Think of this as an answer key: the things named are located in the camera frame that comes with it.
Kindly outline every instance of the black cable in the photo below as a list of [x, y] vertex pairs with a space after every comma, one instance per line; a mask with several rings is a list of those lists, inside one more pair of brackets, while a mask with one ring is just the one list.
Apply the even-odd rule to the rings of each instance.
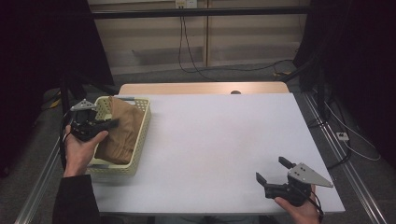
[[198, 68], [195, 66], [195, 62], [194, 62], [194, 59], [192, 58], [192, 54], [191, 54], [189, 39], [188, 39], [188, 36], [187, 36], [186, 20], [184, 19], [184, 17], [180, 17], [180, 46], [179, 46], [179, 48], [178, 48], [178, 64], [180, 65], [181, 70], [183, 70], [183, 71], [186, 72], [186, 73], [191, 73], [191, 72], [185, 70], [185, 69], [183, 68], [183, 66], [181, 66], [181, 61], [180, 61], [181, 42], [182, 42], [182, 39], [183, 39], [183, 25], [184, 25], [184, 36], [186, 37], [186, 42], [187, 42], [187, 48], [188, 48], [188, 50], [189, 50], [191, 62], [192, 62], [192, 65], [193, 65], [194, 68], [195, 68], [195, 71], [198, 72], [198, 74], [199, 74], [201, 77], [204, 77], [204, 78], [206, 78], [206, 79], [208, 79], [208, 80], [211, 80], [211, 81], [216, 81], [216, 82], [218, 82], [218, 80], [215, 80], [214, 78], [204, 76], [204, 75], [201, 73], [201, 71], [198, 70]]
[[42, 105], [44, 105], [44, 104], [48, 103], [50, 100], [54, 99], [59, 94], [59, 92], [61, 92], [61, 90], [56, 91], [56, 93], [53, 96], [51, 96], [48, 100], [44, 101], [42, 103]]
[[[188, 47], [189, 54], [190, 54], [190, 57], [191, 57], [191, 62], [192, 62], [192, 65], [194, 66], [194, 69], [195, 69], [194, 71], [188, 71], [185, 68], [183, 68], [183, 66], [181, 65], [180, 55], [181, 55], [181, 43], [182, 43], [182, 40], [183, 40], [183, 24], [184, 24], [184, 36], [186, 38], [187, 47]], [[266, 69], [266, 68], [269, 68], [269, 67], [273, 67], [273, 66], [275, 66], [275, 65], [277, 65], [279, 63], [292, 62], [293, 61], [292, 59], [285, 59], [285, 60], [280, 60], [280, 61], [274, 62], [274, 63], [272, 63], [270, 65], [267, 65], [267, 66], [264, 66], [264, 67], [250, 68], [250, 69], [241, 69], [241, 68], [205, 68], [205, 69], [198, 69], [196, 67], [195, 63], [194, 63], [193, 58], [192, 58], [190, 43], [189, 43], [189, 39], [188, 39], [188, 35], [187, 35], [187, 32], [186, 32], [186, 29], [187, 28], [186, 28], [186, 22], [184, 20], [184, 17], [183, 18], [180, 17], [180, 43], [179, 43], [179, 47], [178, 47], [178, 65], [180, 66], [180, 69], [183, 70], [186, 73], [199, 73], [204, 78], [208, 78], [208, 79], [211, 79], [211, 80], [214, 80], [214, 81], [218, 81], [218, 80], [215, 80], [213, 78], [203, 76], [201, 74], [201, 72], [203, 72], [203, 71], [216, 71], [216, 70], [253, 72], [253, 71], [260, 71], [260, 70], [263, 70], [263, 69]]]
[[61, 127], [59, 131], [59, 153], [61, 154], [61, 163], [62, 167], [66, 169], [66, 151], [64, 148], [64, 128], [65, 128], [65, 121], [70, 113], [70, 110], [67, 110], [66, 113], [64, 113], [64, 116], [62, 117], [61, 121]]
[[[338, 111], [340, 112], [341, 120], [346, 124], [346, 119], [344, 117], [344, 113], [342, 112], [340, 105], [338, 104], [338, 102], [336, 100], [334, 100], [334, 101], [335, 101], [335, 104], [337, 105]], [[340, 125], [338, 120], [337, 120], [337, 123], [338, 123], [338, 126], [340, 127], [340, 129], [343, 131], [344, 129]], [[346, 129], [345, 132], [349, 136], [349, 130]], [[331, 169], [333, 169], [333, 168], [335, 168], [335, 167], [337, 167], [337, 166], [349, 161], [349, 159], [352, 157], [352, 150], [350, 149], [351, 148], [350, 139], [349, 139], [349, 141], [346, 144], [349, 146], [349, 148], [347, 149], [345, 157], [343, 159], [341, 159], [339, 162], [336, 162], [335, 164], [327, 167], [328, 170], [331, 170]]]
[[292, 188], [294, 188], [295, 190], [297, 190], [297, 191], [298, 191], [301, 195], [303, 195], [310, 203], [312, 203], [312, 205], [314, 205], [314, 206], [318, 209], [318, 211], [319, 211], [319, 217], [318, 217], [318, 219], [319, 219], [319, 223], [321, 223], [322, 220], [323, 220], [323, 218], [324, 218], [324, 213], [323, 213], [323, 210], [321, 209], [321, 203], [320, 203], [320, 200], [319, 200], [319, 198], [318, 198], [318, 195], [317, 195], [314, 191], [311, 190], [311, 193], [314, 194], [315, 198], [317, 198], [317, 200], [318, 200], [318, 203], [315, 203], [314, 200], [311, 199], [311, 197], [307, 197], [300, 189], [296, 188], [296, 187], [293, 186], [293, 185], [290, 185], [290, 186], [291, 186]]

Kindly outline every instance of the brown towel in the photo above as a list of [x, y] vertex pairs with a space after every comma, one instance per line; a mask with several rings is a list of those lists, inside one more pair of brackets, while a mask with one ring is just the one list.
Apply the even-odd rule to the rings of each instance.
[[119, 126], [108, 131], [107, 138], [96, 149], [95, 158], [116, 164], [128, 164], [144, 117], [144, 111], [118, 98], [108, 97], [112, 119]]

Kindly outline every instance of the cable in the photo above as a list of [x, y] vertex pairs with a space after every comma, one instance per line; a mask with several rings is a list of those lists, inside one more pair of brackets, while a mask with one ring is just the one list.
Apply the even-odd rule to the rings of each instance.
[[348, 130], [350, 130], [351, 132], [353, 132], [354, 134], [356, 134], [359, 138], [363, 139], [367, 144], [369, 144], [370, 146], [372, 146], [373, 148], [375, 148], [375, 146], [370, 143], [367, 139], [365, 139], [364, 137], [362, 137], [360, 134], [356, 133], [355, 131], [353, 131], [351, 128], [349, 128], [345, 123], [343, 123], [335, 114], [334, 112], [332, 112], [332, 110], [330, 109], [330, 107], [326, 104], [325, 105], [329, 108], [330, 112], [334, 115], [334, 117], [338, 120], [338, 122], [340, 122], [344, 127], [346, 127]]
[[62, 121], [61, 121], [60, 131], [59, 131], [59, 140], [60, 140], [59, 141], [60, 142], [59, 152], [61, 154], [61, 162], [62, 162], [62, 167], [64, 169], [66, 168], [66, 151], [64, 148], [64, 139], [67, 137], [67, 136], [64, 137], [64, 127], [65, 127], [64, 122], [65, 122], [65, 119], [68, 117], [69, 113], [70, 113], [70, 110], [67, 110], [67, 112], [64, 113], [64, 116], [62, 117]]
[[48, 103], [48, 102], [51, 101], [52, 99], [55, 99], [55, 97], [59, 94], [59, 92], [61, 92], [61, 90], [56, 91], [56, 93], [53, 94], [53, 96], [51, 96], [48, 100], [44, 101], [44, 102], [42, 103], [42, 105]]
[[189, 54], [190, 54], [190, 58], [191, 58], [191, 62], [192, 62], [192, 65], [193, 65], [194, 68], [195, 68], [195, 71], [198, 72], [198, 74], [199, 74], [201, 77], [204, 77], [204, 78], [206, 78], [206, 79], [208, 79], [208, 80], [211, 80], [211, 81], [216, 81], [216, 82], [218, 82], [218, 80], [215, 80], [214, 78], [204, 76], [204, 75], [198, 70], [198, 68], [195, 66], [195, 62], [194, 62], [194, 59], [192, 58], [192, 54], [191, 54], [189, 39], [187, 38], [187, 27], [186, 27], [186, 20], [184, 19], [184, 17], [180, 17], [180, 46], [179, 46], [179, 48], [178, 48], [178, 64], [180, 65], [181, 70], [183, 70], [184, 72], [190, 73], [189, 71], [185, 70], [185, 69], [183, 68], [183, 66], [181, 66], [181, 61], [180, 61], [181, 42], [182, 42], [182, 39], [183, 39], [183, 25], [184, 25], [184, 36], [186, 36], [187, 47], [188, 47]]
[[[183, 28], [184, 28], [184, 36], [186, 38], [187, 47], [188, 47], [188, 50], [189, 50], [191, 62], [192, 62], [192, 65], [194, 66], [194, 71], [188, 71], [185, 68], [183, 68], [183, 66], [181, 65], [180, 56], [181, 56], [181, 43], [182, 43], [182, 40], [183, 40]], [[218, 81], [218, 80], [215, 80], [213, 78], [204, 76], [201, 72], [203, 72], [203, 71], [216, 71], [216, 70], [253, 72], [253, 71], [260, 71], [260, 70], [263, 70], [263, 69], [266, 69], [266, 68], [273, 67], [273, 66], [275, 66], [275, 65], [277, 65], [279, 63], [292, 62], [292, 61], [293, 61], [292, 59], [285, 59], [285, 60], [280, 60], [280, 61], [274, 62], [274, 63], [272, 63], [270, 65], [267, 65], [267, 66], [264, 66], [264, 67], [251, 68], [251, 69], [240, 69], [240, 68], [206, 68], [206, 69], [198, 69], [196, 67], [196, 65], [195, 65], [195, 62], [194, 62], [193, 58], [192, 58], [190, 42], [189, 42], [188, 35], [187, 35], [187, 27], [186, 27], [185, 19], [184, 19], [184, 17], [180, 17], [180, 42], [179, 42], [179, 47], [178, 47], [178, 64], [180, 66], [180, 69], [183, 70], [186, 73], [199, 73], [204, 78], [207, 78], [207, 79], [210, 79], [210, 80], [213, 80], [213, 81]]]
[[351, 151], [355, 152], [359, 156], [361, 156], [361, 157], [363, 157], [363, 158], [365, 158], [365, 159], [367, 159], [369, 161], [379, 161], [381, 159], [381, 155], [380, 154], [378, 154], [378, 158], [375, 158], [375, 159], [367, 157], [367, 156], [364, 156], [364, 155], [360, 154], [358, 151], [356, 151], [355, 149], [353, 149], [352, 147], [350, 147], [349, 145], [347, 145], [346, 141], [343, 141], [343, 142], [344, 142], [344, 144], [346, 145], [346, 147], [348, 149], [350, 149]]
[[[293, 185], [290, 185], [290, 186], [291, 186], [292, 188], [294, 188], [295, 190], [297, 190], [301, 195], [303, 195], [304, 197], [306, 197], [305, 194], [304, 194], [300, 189], [294, 187]], [[314, 206], [318, 209], [318, 211], [319, 211], [319, 217], [318, 217], [318, 219], [319, 219], [319, 223], [321, 223], [322, 220], [323, 220], [323, 218], [324, 218], [324, 213], [323, 213], [323, 210], [321, 209], [320, 200], [319, 200], [317, 194], [315, 194], [314, 191], [311, 190], [311, 193], [314, 194], [315, 198], [318, 200], [318, 203], [314, 202], [314, 200], [312, 200], [311, 197], [306, 197], [306, 199], [307, 199], [310, 203], [312, 203], [312, 205], [314, 205]]]
[[[345, 117], [344, 117], [343, 111], [341, 110], [341, 106], [337, 103], [337, 101], [336, 101], [335, 99], [334, 99], [333, 101], [334, 101], [335, 104], [337, 105], [338, 111], [340, 112], [340, 115], [341, 115], [341, 119], [343, 120], [344, 123], [346, 123], [346, 119], [345, 119]], [[340, 125], [340, 123], [337, 122], [337, 124], [338, 124], [338, 126], [340, 127], [340, 130], [343, 131], [343, 127]], [[346, 134], [349, 136], [349, 131], [348, 131], [348, 129], [346, 129], [345, 132], [346, 132]], [[327, 169], [328, 169], [328, 170], [331, 170], [332, 168], [334, 168], [334, 167], [336, 167], [336, 166], [338, 166], [338, 165], [344, 164], [344, 163], [346, 163], [347, 161], [349, 161], [351, 157], [352, 157], [352, 151], [351, 151], [350, 149], [348, 149], [347, 152], [346, 152], [346, 155], [345, 155], [345, 157], [344, 157], [343, 159], [341, 159], [339, 162], [336, 162], [335, 164], [333, 164], [333, 165], [327, 167]]]

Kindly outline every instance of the aluminum rail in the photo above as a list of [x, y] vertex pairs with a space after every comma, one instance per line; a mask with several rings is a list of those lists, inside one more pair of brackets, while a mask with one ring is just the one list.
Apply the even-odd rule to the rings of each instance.
[[59, 138], [53, 147], [49, 158], [39, 176], [35, 182], [35, 186], [30, 192], [26, 202], [23, 205], [22, 210], [18, 214], [15, 224], [29, 224], [31, 223], [33, 217], [35, 216], [35, 211], [39, 206], [41, 199], [47, 189], [50, 177], [56, 167], [56, 163], [59, 160]]
[[200, 17], [200, 16], [248, 16], [248, 15], [293, 15], [308, 13], [334, 13], [337, 5], [326, 7], [226, 7], [226, 8], [175, 8], [152, 10], [98, 10], [93, 12], [65, 12], [46, 14], [57, 19], [77, 20], [89, 18], [131, 19], [131, 18], [161, 18], [161, 17]]

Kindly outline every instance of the table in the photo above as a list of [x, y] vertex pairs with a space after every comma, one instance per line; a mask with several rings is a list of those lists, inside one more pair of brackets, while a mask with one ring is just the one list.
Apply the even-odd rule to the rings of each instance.
[[[120, 94], [148, 97], [152, 118], [135, 176], [92, 177], [101, 212], [282, 213], [255, 180], [259, 172], [269, 183], [287, 181], [278, 156], [303, 161], [330, 180], [284, 83], [127, 84]], [[345, 210], [336, 189], [317, 194], [323, 211]]]

